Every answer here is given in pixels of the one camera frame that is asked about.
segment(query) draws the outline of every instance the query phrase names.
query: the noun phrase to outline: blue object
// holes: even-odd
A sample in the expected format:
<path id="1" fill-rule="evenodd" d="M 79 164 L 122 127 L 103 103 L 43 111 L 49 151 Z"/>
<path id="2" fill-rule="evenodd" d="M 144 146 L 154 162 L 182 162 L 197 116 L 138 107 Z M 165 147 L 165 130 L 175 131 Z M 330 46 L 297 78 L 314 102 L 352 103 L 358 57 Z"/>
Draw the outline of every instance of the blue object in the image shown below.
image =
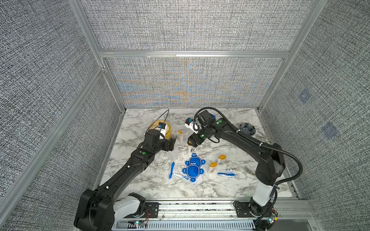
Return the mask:
<path id="1" fill-rule="evenodd" d="M 339 136 L 338 129 L 334 126 L 333 122 L 329 121 L 324 126 L 321 127 L 321 131 L 326 136 L 327 140 L 334 140 Z"/>
<path id="2" fill-rule="evenodd" d="M 303 104 L 306 104 L 311 98 L 311 93 L 307 88 L 304 88 L 301 93 L 299 93 L 298 98 L 302 101 Z"/>
<path id="3" fill-rule="evenodd" d="M 235 177 L 234 173 L 217 173 L 219 176 Z"/>
<path id="4" fill-rule="evenodd" d="M 175 162 L 172 162 L 171 167 L 170 167 L 170 173 L 169 173 L 170 179 L 172 178 L 172 172 L 174 171 L 174 166 L 175 166 Z"/>
<path id="5" fill-rule="evenodd" d="M 204 169 L 201 169 L 201 166 L 205 163 L 205 160 L 201 160 L 196 156 L 196 153 L 193 153 L 191 158 L 185 161 L 187 168 L 183 168 L 182 172 L 188 175 L 191 182 L 195 182 L 199 175 L 204 174 Z"/>

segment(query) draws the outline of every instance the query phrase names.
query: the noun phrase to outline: fork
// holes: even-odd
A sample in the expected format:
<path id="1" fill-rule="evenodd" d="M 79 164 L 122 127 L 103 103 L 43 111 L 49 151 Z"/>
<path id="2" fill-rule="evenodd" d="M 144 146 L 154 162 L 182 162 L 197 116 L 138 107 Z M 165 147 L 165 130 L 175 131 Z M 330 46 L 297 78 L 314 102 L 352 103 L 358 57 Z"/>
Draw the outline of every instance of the fork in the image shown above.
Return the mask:
<path id="1" fill-rule="evenodd" d="M 247 172 L 247 173 L 249 173 L 249 174 L 251 174 L 251 175 L 256 175 L 252 170 L 250 170 L 249 168 L 247 168 L 247 166 L 244 166 L 244 170 Z"/>

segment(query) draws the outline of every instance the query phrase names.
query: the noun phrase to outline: gray fabric wall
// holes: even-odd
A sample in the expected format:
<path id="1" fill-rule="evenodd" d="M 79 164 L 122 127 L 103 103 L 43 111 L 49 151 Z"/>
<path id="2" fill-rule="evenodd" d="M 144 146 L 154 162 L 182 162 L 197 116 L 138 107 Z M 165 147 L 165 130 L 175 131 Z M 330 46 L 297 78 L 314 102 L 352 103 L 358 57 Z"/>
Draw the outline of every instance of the gray fabric wall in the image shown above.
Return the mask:
<path id="1" fill-rule="evenodd" d="M 1 231 L 71 230 L 92 188 L 120 115 L 101 77 Z"/>
<path id="2" fill-rule="evenodd" d="M 369 63 L 370 1 L 329 0 L 262 111 L 327 231 L 370 227 Z"/>
<path id="3" fill-rule="evenodd" d="M 0 4 L 0 200 L 98 67 L 67 0 Z"/>
<path id="4" fill-rule="evenodd" d="M 289 50 L 314 0 L 81 0 L 102 50 Z"/>
<path id="5" fill-rule="evenodd" d="M 288 51 L 315 0 L 80 1 L 101 50 Z M 126 107 L 257 107 L 281 63 L 107 60 Z"/>
<path id="6" fill-rule="evenodd" d="M 107 58 L 126 107 L 257 107 L 280 58 Z"/>
<path id="7" fill-rule="evenodd" d="M 0 4 L 0 200 L 98 68 L 68 0 Z M 71 230 L 120 110 L 101 77 L 0 230 Z"/>

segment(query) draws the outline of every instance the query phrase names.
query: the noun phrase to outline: toothpaste tube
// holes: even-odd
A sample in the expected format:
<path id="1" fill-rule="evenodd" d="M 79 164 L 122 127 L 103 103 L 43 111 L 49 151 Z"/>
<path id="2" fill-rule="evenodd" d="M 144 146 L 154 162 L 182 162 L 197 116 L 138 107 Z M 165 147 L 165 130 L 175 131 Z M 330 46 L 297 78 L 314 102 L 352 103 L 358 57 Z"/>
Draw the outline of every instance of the toothpaste tube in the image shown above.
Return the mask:
<path id="1" fill-rule="evenodd" d="M 234 174 L 239 173 L 239 171 L 238 171 L 238 170 L 236 170 L 236 169 L 225 169 L 225 171 L 226 171 L 226 172 L 229 172 L 229 173 L 234 173 Z"/>
<path id="2" fill-rule="evenodd" d="M 234 173 L 217 173 L 218 176 L 235 177 Z"/>
<path id="3" fill-rule="evenodd" d="M 190 178 L 188 178 L 187 176 L 183 176 L 183 175 L 181 175 L 181 174 L 179 174 L 179 173 L 174 173 L 174 176 L 176 176 L 176 177 L 178 177 L 178 178 L 183 178 L 183 179 L 185 179 L 185 180 L 190 180 Z"/>

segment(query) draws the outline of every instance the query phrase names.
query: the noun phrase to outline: marble countertop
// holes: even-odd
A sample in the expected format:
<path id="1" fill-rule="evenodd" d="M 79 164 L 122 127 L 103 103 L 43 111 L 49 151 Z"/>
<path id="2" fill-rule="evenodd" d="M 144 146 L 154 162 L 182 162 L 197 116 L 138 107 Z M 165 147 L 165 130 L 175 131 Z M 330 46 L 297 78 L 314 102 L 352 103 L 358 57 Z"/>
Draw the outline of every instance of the marble countertop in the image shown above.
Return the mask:
<path id="1" fill-rule="evenodd" d="M 219 110 L 236 126 L 242 122 L 251 123 L 256 128 L 256 134 L 253 137 L 268 142 L 268 136 L 262 129 L 255 109 Z M 127 109 L 101 183 L 106 182 L 126 163 L 131 152 L 144 140 L 144 133 L 148 126 L 165 111 L 166 109 Z M 175 129 L 184 124 L 188 117 L 192 118 L 197 111 L 197 109 L 171 108 L 167 121 L 172 129 Z M 215 113 L 217 119 L 220 118 L 216 112 L 212 110 L 209 112 Z M 188 147 L 179 145 L 178 150 L 174 173 L 182 174 L 182 169 L 186 167 L 185 161 L 189 160 L 191 155 L 188 154 Z M 193 148 L 192 152 L 206 160 L 206 164 L 202 166 L 205 174 L 199 176 L 194 183 L 177 177 L 169 179 L 169 168 L 172 162 L 165 151 L 160 151 L 149 167 L 131 182 L 120 197 L 126 197 L 129 193 L 138 193 L 146 198 L 251 197 L 253 195 L 257 178 L 243 171 L 243 166 L 247 166 L 254 172 L 257 162 L 247 153 L 225 140 L 221 140 L 220 143 L 205 140 L 200 146 Z M 227 156 L 225 163 L 217 166 L 213 174 L 209 174 L 209 164 L 216 162 L 221 154 Z M 240 173 L 235 178 L 217 175 L 217 172 L 230 168 L 236 168 Z M 279 187 L 278 197 L 292 197 L 286 183 Z"/>

